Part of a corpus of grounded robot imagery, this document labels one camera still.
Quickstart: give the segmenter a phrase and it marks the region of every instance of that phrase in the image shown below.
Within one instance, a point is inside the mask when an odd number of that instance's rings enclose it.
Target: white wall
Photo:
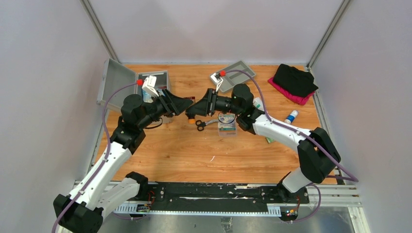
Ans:
[[[78,0],[4,0],[0,15],[0,232],[50,232],[90,161],[108,55]]]
[[[342,0],[91,0],[127,63],[306,63]]]
[[[412,226],[412,1],[395,2],[353,1],[313,68],[374,233]]]

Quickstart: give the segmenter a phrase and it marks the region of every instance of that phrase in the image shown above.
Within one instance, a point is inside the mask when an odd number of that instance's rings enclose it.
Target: wooden tabletop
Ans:
[[[216,86],[209,75],[225,65],[127,65],[133,71],[151,72],[167,70],[172,93],[179,97],[195,96],[201,99],[208,88]],[[315,129],[319,120],[313,99],[305,106],[295,104],[274,89],[267,80],[278,66],[250,66],[256,72],[268,112],[284,120],[291,111],[299,115],[293,125]],[[253,82],[247,82],[255,97],[258,91]],[[111,112],[107,126],[112,131],[117,126],[119,114]],[[197,117],[211,120],[213,117]],[[208,183],[277,183],[289,171],[299,167],[297,154],[290,148],[274,142],[268,144],[263,136],[253,135],[238,127],[237,137],[219,137],[217,123],[208,125],[202,132],[188,124],[185,114],[173,117],[173,122],[159,128],[145,130],[146,138],[135,154],[120,168],[113,180],[122,180],[135,171],[150,181],[160,182],[208,182]],[[102,139],[98,155],[106,147]],[[324,183],[335,183],[326,179]]]

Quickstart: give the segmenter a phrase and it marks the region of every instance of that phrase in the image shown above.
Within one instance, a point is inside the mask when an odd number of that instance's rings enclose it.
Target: small box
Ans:
[[[151,74],[156,76],[156,88],[168,89],[169,91],[171,90],[169,74],[167,71],[156,71],[136,74],[131,69],[109,58],[104,63],[103,78],[97,96],[97,104],[104,105],[106,101],[109,99],[109,97],[116,90],[133,82],[136,83],[138,79],[144,80],[147,76]],[[131,94],[139,94],[142,96],[143,101],[145,100],[141,86],[130,86],[115,94],[110,100],[110,102],[107,104],[107,108],[120,113],[120,109],[123,106],[124,99]],[[163,123],[170,123],[172,121],[171,117],[162,117],[162,119]]]
[[[238,135],[236,115],[219,114],[218,118],[218,134],[220,137],[236,137]]]
[[[229,71],[233,69],[240,69],[242,71],[245,71],[250,76],[252,76],[252,78],[256,76],[256,73],[243,61],[238,61],[236,63],[233,63],[224,69],[216,71],[216,73],[219,73],[222,70]],[[220,86],[219,91],[222,93],[226,93],[230,91],[236,84],[245,83],[249,80],[250,78],[247,75],[240,73],[240,72],[227,73],[226,76],[223,77],[223,83]]]

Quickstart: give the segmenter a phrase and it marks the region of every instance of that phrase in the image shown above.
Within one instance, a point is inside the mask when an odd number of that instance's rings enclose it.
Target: scissors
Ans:
[[[197,131],[203,131],[205,129],[205,126],[214,122],[218,122],[218,120],[210,120],[210,121],[201,121],[201,120],[197,120],[196,121],[196,126],[197,126]]]

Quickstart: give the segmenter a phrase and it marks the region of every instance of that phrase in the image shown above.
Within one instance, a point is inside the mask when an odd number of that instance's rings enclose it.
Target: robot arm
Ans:
[[[145,197],[148,179],[135,172],[126,175],[120,184],[106,193],[103,194],[103,191],[118,169],[135,153],[145,138],[144,129],[148,125],[159,121],[162,116],[179,115],[192,103],[168,90],[163,90],[162,95],[154,95],[152,103],[143,102],[137,94],[126,97],[118,126],[110,137],[109,154],[106,154],[106,148],[80,184],[67,196],[59,194],[54,200],[56,216],[72,203],[59,224],[76,233],[97,232],[108,214],[124,201],[132,197]]]
[[[341,160],[327,132],[322,128],[313,131],[301,129],[274,118],[272,121],[276,124],[272,123],[263,111],[253,106],[253,94],[245,84],[236,85],[231,97],[219,96],[215,89],[208,89],[199,102],[186,110],[186,116],[189,119],[196,115],[212,116],[215,111],[236,114],[236,122],[242,130],[272,138],[298,153],[300,167],[287,174],[278,184],[282,192],[279,195],[285,199],[310,183],[321,183],[335,167],[333,162],[301,133],[313,138],[336,161]]]

